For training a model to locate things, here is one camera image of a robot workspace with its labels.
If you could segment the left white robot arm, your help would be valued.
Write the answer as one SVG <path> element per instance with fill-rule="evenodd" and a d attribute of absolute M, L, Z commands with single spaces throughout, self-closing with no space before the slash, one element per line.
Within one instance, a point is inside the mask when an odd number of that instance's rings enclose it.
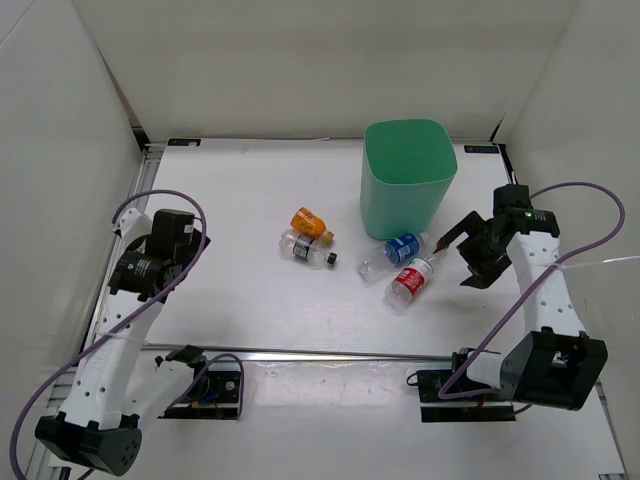
<path fill-rule="evenodd" d="M 202 369 L 165 366 L 133 392 L 127 390 L 141 347 L 165 301 L 156 298 L 191 264 L 207 237 L 195 214 L 160 209 L 153 216 L 135 208 L 116 232 L 126 248 L 108 282 L 93 351 L 81 361 L 71 392 L 57 414 L 39 419 L 36 438 L 56 457 L 117 477 L 133 465 L 142 433 L 181 393 L 206 395 Z M 156 299 L 153 305 L 147 302 Z"/>

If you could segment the clear bottle blue label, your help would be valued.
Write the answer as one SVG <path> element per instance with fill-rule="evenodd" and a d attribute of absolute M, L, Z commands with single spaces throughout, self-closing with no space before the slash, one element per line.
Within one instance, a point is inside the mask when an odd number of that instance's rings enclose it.
<path fill-rule="evenodd" d="M 384 241 L 364 254 L 356 266 L 364 286 L 373 286 L 391 272 L 407 266 L 426 249 L 430 240 L 426 232 L 407 232 Z"/>

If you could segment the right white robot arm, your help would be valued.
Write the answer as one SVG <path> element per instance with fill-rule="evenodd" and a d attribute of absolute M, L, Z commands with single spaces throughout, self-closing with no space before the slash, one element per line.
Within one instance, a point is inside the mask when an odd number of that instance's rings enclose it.
<path fill-rule="evenodd" d="M 469 213 L 436 243 L 442 251 L 466 234 L 458 250 L 471 273 L 465 285 L 486 288 L 513 266 L 520 297 L 507 319 L 523 312 L 524 338 L 506 355 L 483 340 L 441 386 L 441 400 L 494 394 L 507 401 L 580 410 L 608 358 L 603 341 L 590 337 L 559 269 L 559 227 L 553 213 L 508 207 L 490 220 Z"/>

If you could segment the clear bottle red label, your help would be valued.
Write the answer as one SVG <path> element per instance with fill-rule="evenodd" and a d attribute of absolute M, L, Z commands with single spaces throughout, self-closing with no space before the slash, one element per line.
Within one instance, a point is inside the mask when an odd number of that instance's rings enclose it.
<path fill-rule="evenodd" d="M 435 278 L 447 254 L 443 249 L 415 256 L 386 287 L 383 302 L 397 314 L 404 314 L 414 298 Z"/>

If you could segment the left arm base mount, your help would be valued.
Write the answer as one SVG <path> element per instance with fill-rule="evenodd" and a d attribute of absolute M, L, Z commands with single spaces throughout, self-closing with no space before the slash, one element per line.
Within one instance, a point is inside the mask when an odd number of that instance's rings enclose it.
<path fill-rule="evenodd" d="M 209 359 L 202 348 L 186 345 L 154 358 L 156 369 L 178 362 L 193 373 L 196 384 L 168 407 L 160 419 L 238 420 L 243 411 L 245 370 L 235 354 L 224 352 Z"/>

